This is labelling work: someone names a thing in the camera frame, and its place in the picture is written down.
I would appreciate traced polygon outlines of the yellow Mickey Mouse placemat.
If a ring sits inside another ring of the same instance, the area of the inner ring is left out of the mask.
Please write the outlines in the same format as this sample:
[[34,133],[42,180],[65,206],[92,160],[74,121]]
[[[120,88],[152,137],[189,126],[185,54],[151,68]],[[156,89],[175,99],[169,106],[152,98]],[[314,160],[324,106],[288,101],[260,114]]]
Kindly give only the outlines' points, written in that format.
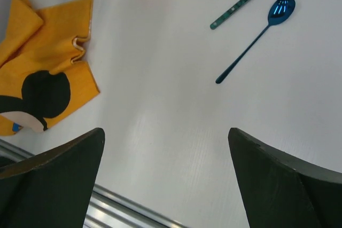
[[1,42],[1,135],[44,132],[99,94],[83,60],[93,0],[33,8],[12,0]]

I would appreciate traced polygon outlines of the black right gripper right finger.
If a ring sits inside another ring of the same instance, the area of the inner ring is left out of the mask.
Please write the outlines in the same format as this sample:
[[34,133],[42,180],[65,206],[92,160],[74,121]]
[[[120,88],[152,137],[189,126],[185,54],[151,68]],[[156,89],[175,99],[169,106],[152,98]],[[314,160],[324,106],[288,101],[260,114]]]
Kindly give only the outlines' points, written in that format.
[[341,227],[341,173],[238,128],[228,143],[250,227]]

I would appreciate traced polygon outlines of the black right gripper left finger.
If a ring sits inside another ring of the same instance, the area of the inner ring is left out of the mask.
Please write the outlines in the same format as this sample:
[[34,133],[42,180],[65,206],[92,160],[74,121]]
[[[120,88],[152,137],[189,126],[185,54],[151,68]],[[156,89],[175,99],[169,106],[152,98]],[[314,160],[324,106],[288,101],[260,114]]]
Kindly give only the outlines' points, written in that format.
[[1,158],[1,227],[82,227],[104,151],[95,128],[46,152]]

